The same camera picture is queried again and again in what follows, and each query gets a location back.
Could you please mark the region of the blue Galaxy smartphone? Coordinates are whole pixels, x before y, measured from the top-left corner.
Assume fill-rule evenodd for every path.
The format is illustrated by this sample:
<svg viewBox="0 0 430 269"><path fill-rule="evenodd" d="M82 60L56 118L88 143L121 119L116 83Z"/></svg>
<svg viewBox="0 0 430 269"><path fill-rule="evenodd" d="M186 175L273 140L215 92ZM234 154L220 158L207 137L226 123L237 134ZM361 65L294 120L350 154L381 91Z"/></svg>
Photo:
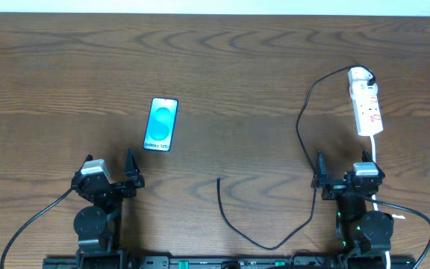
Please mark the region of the blue Galaxy smartphone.
<svg viewBox="0 0 430 269"><path fill-rule="evenodd" d="M143 148L169 152L175 121L178 113L178 100L155 97L152 99Z"/></svg>

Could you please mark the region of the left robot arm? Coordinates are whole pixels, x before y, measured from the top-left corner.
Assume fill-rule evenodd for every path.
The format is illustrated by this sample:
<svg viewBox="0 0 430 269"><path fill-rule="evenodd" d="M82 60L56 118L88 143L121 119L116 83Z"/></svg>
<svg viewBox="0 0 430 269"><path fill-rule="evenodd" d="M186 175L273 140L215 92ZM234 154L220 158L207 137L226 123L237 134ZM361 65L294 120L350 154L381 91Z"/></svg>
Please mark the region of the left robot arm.
<svg viewBox="0 0 430 269"><path fill-rule="evenodd" d="M75 216L78 235L77 268L132 268L127 250L120 247L122 202L145 187L134 150L127 151L123 182L110 182L107 165L88 155L72 178L72 189L91 203Z"/></svg>

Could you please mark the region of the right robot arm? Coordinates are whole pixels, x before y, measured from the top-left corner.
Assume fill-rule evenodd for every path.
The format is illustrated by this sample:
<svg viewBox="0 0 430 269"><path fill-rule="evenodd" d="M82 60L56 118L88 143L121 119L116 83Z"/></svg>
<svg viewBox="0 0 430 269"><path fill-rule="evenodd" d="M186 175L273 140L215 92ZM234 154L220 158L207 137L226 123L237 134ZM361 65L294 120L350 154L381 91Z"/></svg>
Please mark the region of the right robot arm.
<svg viewBox="0 0 430 269"><path fill-rule="evenodd" d="M362 161L341 179L328 177L324 156L317 153L314 188L322 190L323 200L337 203L337 237L343 241L344 252L336 260L341 268L392 268L389 254L393 235L393 217L377 208L369 211L366 199L378 192L385 177L368 151Z"/></svg>

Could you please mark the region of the white USB charger adapter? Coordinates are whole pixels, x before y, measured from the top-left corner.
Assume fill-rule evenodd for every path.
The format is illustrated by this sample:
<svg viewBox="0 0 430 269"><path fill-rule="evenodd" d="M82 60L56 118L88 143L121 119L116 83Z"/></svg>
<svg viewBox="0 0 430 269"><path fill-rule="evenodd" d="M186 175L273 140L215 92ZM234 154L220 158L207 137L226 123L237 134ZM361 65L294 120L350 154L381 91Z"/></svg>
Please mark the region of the white USB charger adapter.
<svg viewBox="0 0 430 269"><path fill-rule="evenodd" d="M355 81L366 81L368 85L376 82L375 76L365 67L353 67L348 71L349 84Z"/></svg>

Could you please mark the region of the white power strip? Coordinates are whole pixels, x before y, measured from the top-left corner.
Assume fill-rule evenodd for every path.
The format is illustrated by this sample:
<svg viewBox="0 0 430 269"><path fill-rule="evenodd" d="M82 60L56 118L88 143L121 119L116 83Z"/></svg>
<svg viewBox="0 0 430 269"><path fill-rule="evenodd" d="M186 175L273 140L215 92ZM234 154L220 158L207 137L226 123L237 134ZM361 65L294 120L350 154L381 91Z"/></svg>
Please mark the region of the white power strip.
<svg viewBox="0 0 430 269"><path fill-rule="evenodd" d="M355 122L358 135L374 136L384 130L378 103L377 84L369 86L367 81L354 81L350 84Z"/></svg>

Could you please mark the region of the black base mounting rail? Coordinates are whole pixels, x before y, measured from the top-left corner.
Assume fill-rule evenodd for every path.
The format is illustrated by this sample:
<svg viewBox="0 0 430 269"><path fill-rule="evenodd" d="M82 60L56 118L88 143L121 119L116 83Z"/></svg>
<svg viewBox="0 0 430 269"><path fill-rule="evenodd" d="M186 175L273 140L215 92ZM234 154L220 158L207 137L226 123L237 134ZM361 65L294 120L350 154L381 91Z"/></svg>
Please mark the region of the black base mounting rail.
<svg viewBox="0 0 430 269"><path fill-rule="evenodd" d="M321 256L294 256L293 258L254 258L254 257L222 257L222 258L190 258L167 256L142 257L84 257L48 258L43 260L43 269L64 268L126 268L126 269L262 269L262 268L385 268L380 257L350 258L346 265Z"/></svg>

